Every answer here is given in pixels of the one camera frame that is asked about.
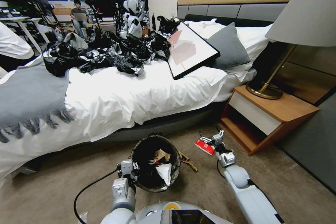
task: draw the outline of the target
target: floor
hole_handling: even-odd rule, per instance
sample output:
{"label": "floor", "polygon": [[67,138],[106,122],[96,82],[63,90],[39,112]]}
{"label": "floor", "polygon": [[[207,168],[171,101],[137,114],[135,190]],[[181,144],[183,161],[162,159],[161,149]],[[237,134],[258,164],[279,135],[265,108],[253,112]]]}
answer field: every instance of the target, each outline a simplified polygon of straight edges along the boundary
{"label": "floor", "polygon": [[[202,126],[205,136],[216,134],[213,125]],[[216,157],[196,148],[198,128],[168,136],[178,150],[189,156],[198,172],[186,164],[175,183],[162,193],[137,189],[136,211],[162,201],[184,201],[198,205],[233,223],[247,223],[232,191],[216,170]],[[335,223],[336,197],[277,147],[248,156],[229,135],[237,164],[264,191],[288,223]],[[114,170],[126,159],[135,142],[96,143],[65,150],[46,161],[38,173],[18,175],[0,189],[0,223],[76,224],[72,205],[87,184]],[[112,202],[112,175],[85,191],[78,201],[88,223],[100,223]]]}

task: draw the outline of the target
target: lamp base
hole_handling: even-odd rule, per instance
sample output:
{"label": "lamp base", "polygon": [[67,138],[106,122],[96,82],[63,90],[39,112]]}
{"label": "lamp base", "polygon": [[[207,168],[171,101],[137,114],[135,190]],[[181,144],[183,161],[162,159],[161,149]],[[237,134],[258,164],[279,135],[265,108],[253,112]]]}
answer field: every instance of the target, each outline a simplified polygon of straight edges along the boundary
{"label": "lamp base", "polygon": [[260,90],[264,84],[265,82],[251,81],[247,83],[246,89],[256,96],[270,100],[276,100],[282,96],[283,92],[281,89],[273,84],[268,85],[268,87],[261,93]]}

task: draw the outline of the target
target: framed artwork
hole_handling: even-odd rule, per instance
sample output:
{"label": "framed artwork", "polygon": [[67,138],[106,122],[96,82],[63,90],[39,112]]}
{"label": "framed artwork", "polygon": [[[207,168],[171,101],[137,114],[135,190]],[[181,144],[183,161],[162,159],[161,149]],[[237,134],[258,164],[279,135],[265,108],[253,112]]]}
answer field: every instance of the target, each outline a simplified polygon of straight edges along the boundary
{"label": "framed artwork", "polygon": [[168,64],[175,80],[203,66],[205,61],[220,56],[216,48],[183,22],[168,41],[171,44]]}

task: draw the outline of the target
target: gray blanket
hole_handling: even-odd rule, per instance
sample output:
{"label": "gray blanket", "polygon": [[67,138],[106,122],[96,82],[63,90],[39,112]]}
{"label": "gray blanket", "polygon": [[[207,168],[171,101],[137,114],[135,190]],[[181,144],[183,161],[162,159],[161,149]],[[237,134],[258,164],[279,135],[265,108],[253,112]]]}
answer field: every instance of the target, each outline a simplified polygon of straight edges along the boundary
{"label": "gray blanket", "polygon": [[22,138],[22,127],[31,134],[40,132],[40,119],[56,129],[51,115],[69,123],[72,119],[65,108],[68,71],[64,77],[55,77],[41,64],[21,66],[0,85],[0,142],[9,142],[8,136]]}

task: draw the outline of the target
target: blanket fringe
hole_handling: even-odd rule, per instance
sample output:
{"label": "blanket fringe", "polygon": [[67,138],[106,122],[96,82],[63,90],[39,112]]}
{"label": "blanket fringe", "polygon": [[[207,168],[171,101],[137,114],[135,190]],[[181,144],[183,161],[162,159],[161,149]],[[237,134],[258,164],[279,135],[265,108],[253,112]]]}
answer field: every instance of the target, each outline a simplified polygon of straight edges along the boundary
{"label": "blanket fringe", "polygon": [[2,142],[2,143],[9,142],[9,139],[1,133],[1,130],[0,130],[0,142]]}
{"label": "blanket fringe", "polygon": [[44,120],[46,124],[52,129],[56,129],[58,123],[51,119],[51,115],[57,116],[65,123],[70,123],[71,121],[74,120],[67,111],[67,109],[65,107],[62,107],[60,109],[53,110],[48,114],[43,114],[40,117],[29,118],[22,122],[12,124],[8,127],[0,128],[0,142],[2,143],[9,142],[9,139],[1,132],[1,130],[3,130],[8,135],[15,136],[17,139],[22,138],[23,134],[20,129],[21,125],[26,129],[28,129],[33,135],[40,133],[40,119]]}

